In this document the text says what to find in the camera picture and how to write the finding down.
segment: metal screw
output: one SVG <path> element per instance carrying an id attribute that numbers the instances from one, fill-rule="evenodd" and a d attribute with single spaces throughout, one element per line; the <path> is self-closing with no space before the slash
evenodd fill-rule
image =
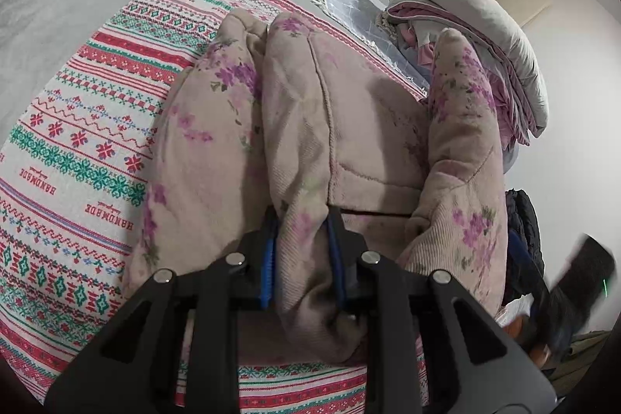
<path id="1" fill-rule="evenodd" d="M 381 256 L 377 251 L 365 251 L 360 258 L 364 263 L 375 265 L 380 263 Z"/>
<path id="2" fill-rule="evenodd" d="M 451 275 L 446 270 L 436 270 L 434 272 L 434 281 L 438 284 L 448 284 L 451 282 Z"/>
<path id="3" fill-rule="evenodd" d="M 156 283 L 167 283 L 173 278 L 173 271 L 169 268 L 161 268 L 153 275 Z"/>
<path id="4" fill-rule="evenodd" d="M 227 264 L 229 265 L 241 265 L 245 261 L 246 261 L 246 257 L 242 253 L 239 253 L 238 251 L 235 251 L 234 253 L 229 253 L 227 255 Z"/>

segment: white paper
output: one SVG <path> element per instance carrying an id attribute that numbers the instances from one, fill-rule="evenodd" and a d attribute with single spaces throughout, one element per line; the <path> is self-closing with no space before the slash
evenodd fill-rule
<path id="1" fill-rule="evenodd" d="M 500 326 L 507 326 L 515 318 L 521 315 L 530 316 L 530 307 L 533 305 L 535 298 L 531 293 L 522 295 L 520 298 L 510 301 L 505 305 L 504 309 L 496 316 L 496 323 Z"/>

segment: dark clothing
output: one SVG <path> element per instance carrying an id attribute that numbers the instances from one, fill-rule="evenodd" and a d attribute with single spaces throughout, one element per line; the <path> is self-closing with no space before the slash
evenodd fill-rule
<path id="1" fill-rule="evenodd" d="M 509 190 L 505 194 L 507 203 L 508 245 L 507 277 L 502 304 L 522 295 L 534 293 L 532 277 L 525 276 L 520 268 L 520 258 L 527 252 L 533 264 L 543 276 L 543 258 L 541 256 L 541 240 L 535 209 L 524 190 Z"/>

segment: pink fabric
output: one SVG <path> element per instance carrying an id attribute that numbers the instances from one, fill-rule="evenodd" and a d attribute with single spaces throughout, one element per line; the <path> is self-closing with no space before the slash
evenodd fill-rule
<path id="1" fill-rule="evenodd" d="M 418 43 L 416 41 L 416 34 L 414 31 L 410 30 L 410 26 L 407 23 L 400 23 L 399 30 L 401 31 L 401 36 L 412 48 L 416 48 Z"/>
<path id="2" fill-rule="evenodd" d="M 416 2 L 405 2 L 401 3 L 398 6 L 395 6 L 389 10 L 389 13 L 392 16 L 397 16 L 399 18 L 406 19 L 416 19 L 420 17 L 424 19 L 425 17 L 434 16 L 440 17 L 443 19 L 447 19 L 455 24 L 465 27 L 469 31 L 473 32 L 477 36 L 479 36 L 483 41 L 485 41 L 491 48 L 493 56 L 502 63 L 505 71 L 507 72 L 508 78 L 510 79 L 510 83 L 513 89 L 516 91 L 518 95 L 518 99 L 520 101 L 520 105 L 522 107 L 522 111 L 526 116 L 526 121 L 528 123 L 529 129 L 533 132 L 536 132 L 536 124 L 535 118 L 532 113 L 532 108 L 530 107 L 530 103 L 527 100 L 526 94 L 524 94 L 523 87 L 517 80 L 517 75 L 515 73 L 515 69 L 511 64 L 510 60 L 507 58 L 505 53 L 494 44 L 489 38 L 487 38 L 480 31 L 472 28 L 469 24 L 465 23 L 463 20 L 459 19 L 452 13 L 447 12 L 441 8 L 433 7 L 423 3 Z M 404 28 L 401 28 L 401 34 L 403 35 Z M 430 65 L 429 55 L 433 53 L 433 47 L 429 44 L 420 44 L 418 46 L 418 56 L 419 56 L 419 64 L 423 66 Z M 498 120 L 499 120 L 499 128 L 501 130 L 501 140 L 502 147 L 505 149 L 509 144 L 512 144 L 514 140 L 517 140 L 520 144 L 529 144 L 529 140 L 524 136 L 521 130 L 518 127 L 518 118 L 515 116 L 513 110 L 513 98 L 511 94 L 507 90 L 507 84 L 504 80 L 500 79 L 496 74 L 491 72 L 489 69 L 486 69 L 486 72 L 490 76 L 490 84 L 493 88 L 494 99 L 498 100 Z"/>
<path id="3" fill-rule="evenodd" d="M 331 204 L 368 214 L 347 224 L 369 247 L 414 272 L 448 270 L 495 315 L 507 217 L 491 88 L 455 30 L 441 34 L 432 75 L 426 107 L 301 16 L 281 13 L 268 31 L 233 10 L 169 92 L 126 294 L 157 268 L 207 267 L 271 203 L 275 313 L 240 321 L 241 359 L 347 360 L 366 321 L 334 299 Z"/>

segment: red and green pattern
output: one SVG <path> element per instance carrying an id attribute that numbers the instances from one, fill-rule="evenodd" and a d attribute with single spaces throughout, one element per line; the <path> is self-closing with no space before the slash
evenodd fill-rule
<path id="1" fill-rule="evenodd" d="M 123 302 L 155 122 L 175 75 L 234 7 L 267 23 L 300 13 L 399 80 L 358 41 L 287 0 L 132 0 L 99 28 L 0 151 L 0 352 L 39 400 Z M 365 368 L 241 367 L 239 378 L 247 413 L 354 413 L 364 403 Z"/>

